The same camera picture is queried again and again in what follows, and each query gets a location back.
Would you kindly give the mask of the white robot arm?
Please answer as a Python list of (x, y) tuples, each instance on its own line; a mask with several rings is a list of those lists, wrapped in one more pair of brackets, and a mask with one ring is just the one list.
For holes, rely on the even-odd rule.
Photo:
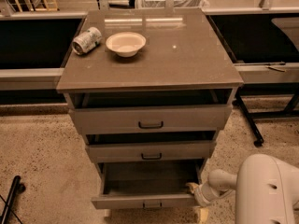
[(238, 173), (209, 173), (203, 184), (187, 187), (199, 206), (235, 195), (235, 224), (295, 224), (299, 204), (299, 168), (278, 158), (254, 154)]

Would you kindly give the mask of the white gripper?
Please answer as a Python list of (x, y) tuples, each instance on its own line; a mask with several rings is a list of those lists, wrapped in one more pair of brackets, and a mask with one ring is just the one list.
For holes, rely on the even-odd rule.
[(201, 185), (188, 182), (186, 187), (189, 189), (190, 193), (194, 195), (195, 200), (201, 206), (193, 208), (194, 213), (196, 214), (196, 224), (206, 224), (209, 214), (207, 207), (212, 205), (213, 202), (226, 198), (233, 193), (231, 189), (216, 190), (207, 182)]

